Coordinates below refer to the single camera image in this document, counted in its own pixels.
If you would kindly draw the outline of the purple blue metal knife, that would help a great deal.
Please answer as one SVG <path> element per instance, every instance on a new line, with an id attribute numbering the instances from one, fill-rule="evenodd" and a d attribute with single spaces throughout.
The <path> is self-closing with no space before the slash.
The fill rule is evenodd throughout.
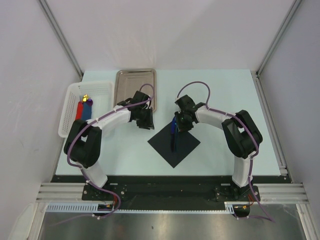
<path id="1" fill-rule="evenodd" d="M 171 127 L 170 127 L 170 135 L 171 135 L 170 149 L 172 152 L 174 152 L 174 133 L 175 133 L 175 117 L 172 119 Z"/>

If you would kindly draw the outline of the black paper napkin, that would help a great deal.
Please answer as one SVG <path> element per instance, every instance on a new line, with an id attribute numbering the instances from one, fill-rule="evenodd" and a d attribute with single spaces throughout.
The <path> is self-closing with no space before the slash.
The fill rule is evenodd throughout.
<path id="1" fill-rule="evenodd" d="M 172 168 L 180 164 L 201 143 L 188 131 L 177 131 L 172 122 L 147 142 Z"/>

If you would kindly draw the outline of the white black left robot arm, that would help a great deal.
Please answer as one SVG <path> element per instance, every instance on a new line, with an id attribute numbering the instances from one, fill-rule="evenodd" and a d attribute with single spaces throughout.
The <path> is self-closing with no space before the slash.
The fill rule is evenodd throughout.
<path id="1" fill-rule="evenodd" d="M 105 200 L 111 193 L 111 188 L 106 184 L 108 177 L 99 163 L 102 137 L 132 121 L 140 129 L 153 130 L 151 101 L 151 96 L 137 90 L 133 97 L 119 102 L 105 115 L 73 122 L 63 151 L 68 164 L 79 168 L 87 181 L 94 185 L 93 194 L 98 199 Z"/>

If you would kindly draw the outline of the blue metal fork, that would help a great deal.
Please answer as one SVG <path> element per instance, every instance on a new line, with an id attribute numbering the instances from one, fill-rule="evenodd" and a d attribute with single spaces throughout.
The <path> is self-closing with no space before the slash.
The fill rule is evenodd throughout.
<path id="1" fill-rule="evenodd" d="M 179 133 L 179 128 L 178 128 L 178 123 L 175 118 L 175 127 L 174 127 L 174 141 L 173 141 L 173 151 L 177 152 L 177 142 L 178 142 L 178 133 Z"/>

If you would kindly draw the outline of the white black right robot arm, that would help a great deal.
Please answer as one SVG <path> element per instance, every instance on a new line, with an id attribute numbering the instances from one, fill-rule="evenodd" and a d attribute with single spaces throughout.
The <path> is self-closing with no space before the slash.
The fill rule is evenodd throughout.
<path id="1" fill-rule="evenodd" d="M 259 153 L 263 137 L 250 114 L 241 110 L 235 114 L 196 104 L 184 95 L 175 101 L 179 110 L 174 113 L 176 129 L 188 132 L 194 124 L 207 124 L 223 131 L 227 146 L 234 155 L 231 196 L 242 201 L 249 194 L 247 185 L 252 181 L 253 158 Z"/>

